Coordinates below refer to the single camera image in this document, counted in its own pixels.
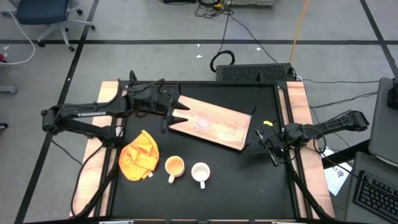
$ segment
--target wooden cutting board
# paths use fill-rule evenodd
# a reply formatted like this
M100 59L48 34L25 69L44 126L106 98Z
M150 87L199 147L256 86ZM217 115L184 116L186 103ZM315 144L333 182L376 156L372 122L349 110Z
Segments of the wooden cutting board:
M171 129L239 151L243 149L251 115L186 96L180 96L178 101L190 110L174 110L173 116L187 118L188 121L173 124Z

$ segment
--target paper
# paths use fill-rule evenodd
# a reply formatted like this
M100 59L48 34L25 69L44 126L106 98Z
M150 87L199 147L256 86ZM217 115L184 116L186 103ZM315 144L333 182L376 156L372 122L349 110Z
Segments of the paper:
M326 147L326 150L324 152L325 156L332 155L334 152ZM342 163L339 164L340 166L344 167L348 171L351 172L353 169L350 167L347 163ZM329 169L325 169L325 176L326 176L326 182L328 183L328 189L330 193L332 193L334 196L337 196L341 186L343 186L344 181L347 179L349 176L349 173L342 169L341 167L334 166Z

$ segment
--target gray floor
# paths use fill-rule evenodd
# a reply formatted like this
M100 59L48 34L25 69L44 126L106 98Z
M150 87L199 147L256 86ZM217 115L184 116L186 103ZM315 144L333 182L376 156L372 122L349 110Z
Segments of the gray floor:
M93 0L82 1L86 19ZM245 24L258 39L291 40L294 38L304 0L281 0L273 9L237 7L234 17ZM398 2L367 1L378 27L386 40L398 40L396 24ZM196 5L168 6L156 0L100 0L93 22L97 30L89 31L89 40L167 40L167 39L221 39L225 16L202 19L194 16ZM44 27L22 26L30 38ZM22 40L12 19L0 17L0 43L2 40ZM80 39L82 27L70 27L71 39ZM54 33L48 39L60 40ZM230 21L226 39L251 40L246 30ZM377 40L372 27L357 0L310 1L299 39L301 40ZM78 62L67 103L95 101L104 80L127 79L133 69L139 80L214 80L209 68L218 44L175 45L84 45ZM291 45L264 45L278 62L288 62ZM224 45L236 54L236 64L272 63L257 45ZM7 53L9 62L24 60L32 47L25 44L0 44L0 52ZM15 220L27 183L44 141L41 131L40 110L56 104L69 71L74 54L64 45L37 48L33 59L23 65L0 66L0 83L17 85L17 95L0 95L0 121L9 123L7 131L0 133L0 223ZM398 46L389 50L398 59ZM217 64L229 63L220 57ZM298 45L293 61L297 73L303 78L323 81L378 80L392 78L390 66L379 45ZM305 84L312 106L350 98L377 90L373 84ZM327 109L315 110L320 121L346 110L363 111L369 121L373 119L376 97L363 98ZM369 138L363 133L342 132L350 145ZM54 138L75 157L82 159L86 139L70 133ZM346 147L340 139L328 136L328 146ZM51 146L42 174L35 190L25 222L67 218L69 201L79 166L61 150ZM345 207L345 189L333 204L338 218Z

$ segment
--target keyboard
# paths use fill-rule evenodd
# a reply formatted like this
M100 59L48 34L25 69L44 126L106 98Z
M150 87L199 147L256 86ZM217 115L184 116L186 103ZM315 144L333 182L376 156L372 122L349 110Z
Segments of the keyboard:
M398 187L366 171L359 173L354 203L393 223L398 223Z

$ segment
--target yellow towel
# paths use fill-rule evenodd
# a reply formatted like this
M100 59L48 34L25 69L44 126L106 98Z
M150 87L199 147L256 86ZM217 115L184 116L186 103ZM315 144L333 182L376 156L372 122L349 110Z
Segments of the yellow towel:
M119 167L124 176L132 181L145 179L155 170L159 160L159 150L155 140L145 130L125 146L119 158Z

